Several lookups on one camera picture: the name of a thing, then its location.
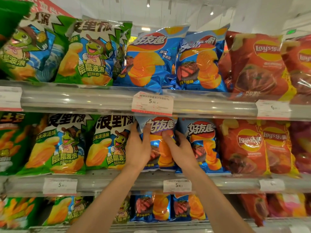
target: human arm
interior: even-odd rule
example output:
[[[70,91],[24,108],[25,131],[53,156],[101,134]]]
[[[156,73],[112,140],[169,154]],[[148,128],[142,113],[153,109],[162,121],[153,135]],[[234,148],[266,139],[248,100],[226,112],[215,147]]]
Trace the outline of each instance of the human arm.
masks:
[[[231,203],[217,188],[214,182],[200,168],[191,145],[185,136],[176,131],[180,146],[177,146],[168,133],[162,136],[169,146],[174,161],[181,167],[185,177],[199,197],[215,233],[253,233],[254,231],[233,208]]]
[[[67,233],[106,233],[128,195],[139,173],[150,159],[150,124],[143,129],[143,141],[137,131],[137,122],[131,127],[126,144],[126,165],[121,173],[109,183]]]

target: human hand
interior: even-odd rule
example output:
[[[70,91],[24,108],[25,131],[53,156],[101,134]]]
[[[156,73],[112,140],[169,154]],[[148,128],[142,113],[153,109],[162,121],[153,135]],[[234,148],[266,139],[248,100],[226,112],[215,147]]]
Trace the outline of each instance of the human hand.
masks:
[[[151,125],[146,124],[141,140],[137,131],[137,121],[131,126],[131,133],[125,146],[125,166],[134,168],[139,172],[144,169],[151,155],[150,130]]]
[[[167,131],[162,132],[162,137],[169,146],[173,160],[181,167],[183,172],[189,170],[192,167],[199,167],[197,160],[193,154],[190,142],[179,131],[175,131],[179,139],[179,146],[176,145],[173,138]]]

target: supermarket shelf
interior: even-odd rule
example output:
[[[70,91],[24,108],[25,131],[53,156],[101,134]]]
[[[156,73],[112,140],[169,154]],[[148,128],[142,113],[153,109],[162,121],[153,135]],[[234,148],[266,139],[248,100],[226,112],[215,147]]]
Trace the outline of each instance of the supermarket shelf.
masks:
[[[291,233],[290,227],[304,226],[311,230],[311,218],[270,218],[265,227],[256,227],[251,219],[245,221],[257,233]],[[31,227],[28,230],[0,230],[0,233],[65,233],[68,227]],[[113,225],[110,233],[213,233],[209,221],[159,222]]]
[[[142,88],[102,87],[76,84],[31,83],[0,80],[1,86],[21,87],[21,106],[29,112],[132,114],[132,98]],[[255,102],[235,100],[230,93],[163,90],[174,97],[177,117],[237,118],[257,117]],[[291,104],[291,120],[311,121],[311,106]]]
[[[5,182],[5,192],[10,197],[34,197],[43,196],[42,190],[44,179],[53,178],[76,178],[78,179],[77,194],[92,196],[101,192],[119,171],[117,170],[94,170],[87,171],[86,175],[41,175],[31,177],[10,176]],[[146,191],[163,190],[163,181],[184,178],[172,172],[156,171],[141,173],[132,187],[132,194],[140,194]],[[285,183],[285,193],[311,192],[311,175],[303,175],[302,178],[289,178],[277,176]],[[211,179],[224,194],[260,193],[259,180],[263,178],[245,178],[233,176],[211,176]]]

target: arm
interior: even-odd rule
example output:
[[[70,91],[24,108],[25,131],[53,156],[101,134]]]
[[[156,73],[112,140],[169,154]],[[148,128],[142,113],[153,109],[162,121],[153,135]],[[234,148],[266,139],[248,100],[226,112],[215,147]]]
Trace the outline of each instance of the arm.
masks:
[[[122,172],[101,192],[67,233],[106,233],[128,195],[139,173],[150,159],[150,125],[143,130],[143,141],[137,131],[137,122],[131,127],[126,144],[126,165]]]
[[[192,183],[201,204],[208,216],[215,233],[251,233],[252,228],[242,219],[227,198],[221,193],[214,182],[198,165],[189,141],[180,132],[178,135],[180,146],[173,139],[162,133],[163,139],[168,144],[174,161],[181,167],[184,175]]]

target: shelf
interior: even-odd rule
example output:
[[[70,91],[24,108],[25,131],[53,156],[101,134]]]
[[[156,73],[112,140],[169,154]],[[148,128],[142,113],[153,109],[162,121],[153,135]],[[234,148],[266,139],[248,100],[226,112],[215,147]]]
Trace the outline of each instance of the shelf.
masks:
[[[311,218],[269,218],[265,227],[256,227],[251,219],[245,221],[257,233],[290,233],[290,227],[304,226],[311,230]],[[0,230],[0,233],[65,233],[69,227],[31,227],[28,230]],[[213,233],[209,221],[134,223],[113,225],[110,233]]]
[[[21,87],[21,106],[28,112],[132,114],[132,98],[142,88],[76,84],[31,83],[0,80],[1,86]],[[230,93],[163,90],[174,97],[177,117],[255,119],[255,102],[239,101]],[[291,120],[311,121],[311,106],[291,104]]]
[[[86,175],[40,175],[31,177],[10,176],[5,182],[5,193],[9,197],[40,197],[46,177],[78,179],[77,194],[93,196],[105,188],[117,175],[117,170],[87,171]],[[311,192],[311,175],[302,175],[300,179],[287,176],[275,176],[285,183],[284,193]],[[233,176],[210,176],[224,194],[261,193],[259,180],[263,178],[245,178]],[[143,172],[132,187],[132,194],[146,191],[162,191],[163,181],[184,178],[173,172]]]

